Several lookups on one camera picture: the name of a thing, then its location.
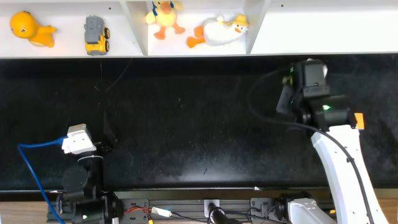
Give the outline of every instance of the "wooden floor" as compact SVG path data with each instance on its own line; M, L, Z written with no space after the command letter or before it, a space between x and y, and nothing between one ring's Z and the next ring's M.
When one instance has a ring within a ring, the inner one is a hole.
M382 211L390 224L398 224L398 199L379 199ZM47 204L45 202L0 202L0 224L44 224Z

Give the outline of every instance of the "black table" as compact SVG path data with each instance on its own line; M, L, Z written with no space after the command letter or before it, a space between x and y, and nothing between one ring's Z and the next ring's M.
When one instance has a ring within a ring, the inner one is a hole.
M361 145L374 187L398 187L397 55L311 57L328 64L332 93L364 113ZM328 187L307 134L262 123L246 104L261 75L307 58L135 58L122 77L129 58L2 60L0 190L37 190L17 143L51 141L80 123L99 136L104 111L119 140L104 156L108 190ZM256 109L273 116L281 89L280 77L265 80ZM56 147L26 154L47 190L61 189L63 171L76 163Z

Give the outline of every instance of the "plush duck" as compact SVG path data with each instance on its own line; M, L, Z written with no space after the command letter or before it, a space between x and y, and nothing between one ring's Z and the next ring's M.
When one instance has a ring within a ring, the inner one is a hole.
M159 40L164 40L166 38L165 32L169 27L174 27L176 34L182 34L185 29L179 27L177 24L177 14L176 10L182 10L182 4L180 2L172 1L154 1L152 2L153 9L145 18L145 21L151 25L157 23L160 26L160 31L155 33L155 37Z
M203 26L195 28L195 37L189 37L187 45L194 48L197 44L210 46L229 44L242 37L248 31L246 16L239 14L233 22L225 22L223 16L208 19Z
M52 33L56 29L51 26L41 26L29 12L23 11L13 15L10 20L10 26L15 36L28 39L34 46L54 46Z

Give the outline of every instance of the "blue scarf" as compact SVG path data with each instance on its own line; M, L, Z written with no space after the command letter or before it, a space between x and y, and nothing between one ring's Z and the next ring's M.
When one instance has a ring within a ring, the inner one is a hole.
M152 5L154 6L154 8L152 9L152 12L154 13L155 16L157 16L157 12L156 12L157 7L155 6L154 2L152 2ZM170 6L172 7L172 9L174 8L174 4L171 1L170 1Z

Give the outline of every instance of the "gray and yellow toy truck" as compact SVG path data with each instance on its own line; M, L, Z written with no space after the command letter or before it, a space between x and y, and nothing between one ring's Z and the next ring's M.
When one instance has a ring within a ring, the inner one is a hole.
M88 55L106 55L109 51L111 33L105 27L104 20L98 16L89 16L85 24L85 42Z

